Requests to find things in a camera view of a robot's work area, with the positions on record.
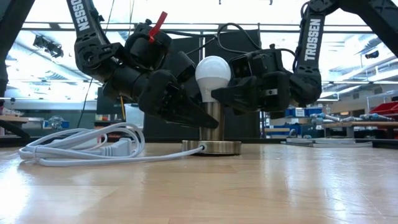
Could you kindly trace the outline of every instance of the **wire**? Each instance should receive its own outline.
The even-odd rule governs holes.
[[[303,4],[303,6],[301,7],[300,13],[301,13],[301,18],[304,18],[305,16],[305,6],[308,6],[310,4],[309,1],[307,1],[306,3]]]
[[[122,104],[122,115],[123,115],[123,121],[125,121],[126,120],[126,114],[125,114],[125,112],[124,112],[124,103],[123,103],[123,96],[122,95],[120,95],[120,104]]]
[[[79,150],[74,149],[74,147],[115,131],[128,134],[133,138],[133,141],[131,139],[120,139],[110,146],[98,147],[99,145],[97,145],[95,147],[80,147]],[[66,134],[72,135],[65,139],[42,145],[45,141]],[[53,133],[29,143],[19,149],[18,153],[24,162],[33,161],[43,166],[67,167],[165,161],[201,152],[205,149],[205,146],[164,156],[138,157],[142,154],[144,148],[144,134],[137,126],[130,123],[118,123],[99,130],[80,128]]]
[[[87,89],[87,93],[86,93],[86,97],[85,97],[85,102],[83,103],[83,109],[81,110],[81,113],[80,113],[79,122],[77,122],[77,128],[79,128],[81,118],[83,117],[83,113],[85,112],[87,96],[88,96],[88,92],[90,90],[90,86],[91,86],[92,83],[93,83],[93,78],[91,78],[90,84],[88,85],[88,89]]]
[[[132,12],[134,11],[135,3],[136,3],[136,1],[132,0],[132,5],[131,5],[131,0],[130,0],[130,20],[129,20],[129,35],[128,35],[128,37],[130,36],[130,33],[131,33]]]
[[[292,66],[293,72],[296,70],[296,67],[297,67],[297,57],[295,57],[293,60],[293,66]]]
[[[231,50],[231,49],[227,49],[226,47],[224,47],[224,46],[221,44],[221,39],[220,39],[221,32],[223,31],[223,29],[224,29],[225,27],[228,27],[228,26],[235,26],[236,28],[238,28],[238,29],[239,29],[240,31],[242,31],[242,32],[244,33],[244,35],[249,39],[250,43],[253,45],[253,47],[254,47],[255,49],[261,50],[261,47],[258,46],[258,45],[253,41],[253,39],[249,36],[249,34],[248,34],[241,26],[239,26],[239,25],[237,25],[237,24],[235,24],[235,23],[233,23],[233,22],[229,22],[229,23],[227,23],[227,24],[222,25],[222,26],[218,29],[218,31],[217,31],[217,43],[218,43],[219,47],[221,47],[223,50],[228,51],[228,52],[232,52],[232,53],[237,53],[237,54],[246,54],[246,53],[247,53],[247,52],[243,52],[243,51],[240,51],[240,50]]]
[[[190,52],[186,53],[186,55],[190,55],[190,54],[192,54],[192,53],[195,53],[195,52],[199,51],[200,49],[205,48],[207,45],[209,45],[209,44],[210,44],[213,40],[215,40],[215,39],[216,39],[216,37],[210,39],[208,42],[206,42],[206,43],[203,44],[202,46],[200,46],[200,47],[198,47],[198,48],[196,48],[196,49],[193,49],[193,50],[191,50]]]
[[[109,23],[111,22],[111,16],[112,16],[112,11],[113,11],[113,6],[114,6],[114,0],[112,1],[111,11],[109,12],[108,22],[106,23],[105,35],[106,35],[106,32],[108,31]]]
[[[296,57],[296,53],[294,53],[293,50],[290,50],[290,49],[278,49],[278,50],[281,50],[281,51],[284,51],[284,52],[289,52],[289,53],[291,53],[294,57]]]
[[[33,50],[29,55],[26,55],[24,58],[22,58],[23,60],[25,60],[25,59],[27,59],[28,57],[30,57],[30,56],[32,56],[33,54],[35,54],[35,53],[37,53],[38,51],[40,51],[40,50],[42,50],[43,48],[41,47],[41,48],[39,48],[39,49],[35,49],[35,50]]]
[[[187,32],[175,31],[175,30],[162,30],[166,34],[181,35],[184,37],[214,37],[214,34],[191,34]]]

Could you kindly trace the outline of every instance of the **lamp base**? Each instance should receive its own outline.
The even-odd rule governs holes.
[[[182,141],[181,150],[188,151],[201,145],[206,148],[197,155],[208,156],[237,156],[241,154],[240,141]]]

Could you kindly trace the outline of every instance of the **workbench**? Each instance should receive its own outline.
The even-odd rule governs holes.
[[[8,115],[0,115],[0,120],[10,121],[10,122],[27,123],[29,121],[29,118],[17,117],[17,116],[8,116]]]
[[[0,151],[4,223],[398,223],[396,150],[243,144],[234,157],[60,168],[15,150]]]
[[[322,127],[325,130],[325,137],[330,137],[330,128],[346,128],[347,137],[354,138],[354,127],[378,127],[379,129],[387,129],[387,135],[389,138],[394,138],[394,128],[398,128],[398,122],[387,122],[387,121],[352,121],[352,122],[335,122],[323,124]]]

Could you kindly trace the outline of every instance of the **white power cord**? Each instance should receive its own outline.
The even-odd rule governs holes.
[[[104,146],[107,140],[105,139],[104,142],[94,146],[85,144],[85,142],[106,136],[107,133],[115,131],[128,134],[133,138],[133,141],[129,138],[122,138],[112,145]],[[72,135],[62,140],[41,145],[45,141],[66,134]],[[200,146],[197,149],[164,156],[137,157],[143,152],[144,146],[144,134],[137,126],[129,123],[118,123],[99,130],[78,128],[53,133],[19,149],[19,156],[23,160],[33,160],[43,166],[90,166],[127,162],[165,161],[189,156],[205,148],[204,146]]]

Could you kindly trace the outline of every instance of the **black panel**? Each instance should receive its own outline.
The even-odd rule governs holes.
[[[261,46],[259,31],[248,30],[250,38]],[[248,38],[240,31],[228,32],[221,35],[221,44],[227,49],[240,50],[251,52],[256,50],[251,45]],[[217,46],[216,42],[212,42],[206,47],[205,56],[219,56],[229,62],[233,57],[239,54],[227,52]],[[260,136],[260,115],[253,113],[243,116],[235,116],[231,108],[226,108],[225,111],[225,138],[259,138]]]
[[[178,63],[173,63],[173,57],[179,51],[189,52],[200,45],[199,38],[182,38],[174,39],[170,48],[165,64],[162,69],[174,70],[174,67],[178,66]],[[199,52],[197,54],[189,55],[190,59],[196,64],[199,63]],[[185,88],[188,90],[190,96],[195,96],[199,93],[199,87],[195,80],[195,77],[191,78],[186,84]],[[162,119],[145,115],[144,120],[144,135],[145,138],[151,139],[197,139],[199,138],[198,128],[182,127],[177,124],[167,124]]]
[[[102,87],[98,87],[96,112],[97,114],[121,114],[122,107],[120,99],[112,100],[108,97],[105,97],[102,93]]]

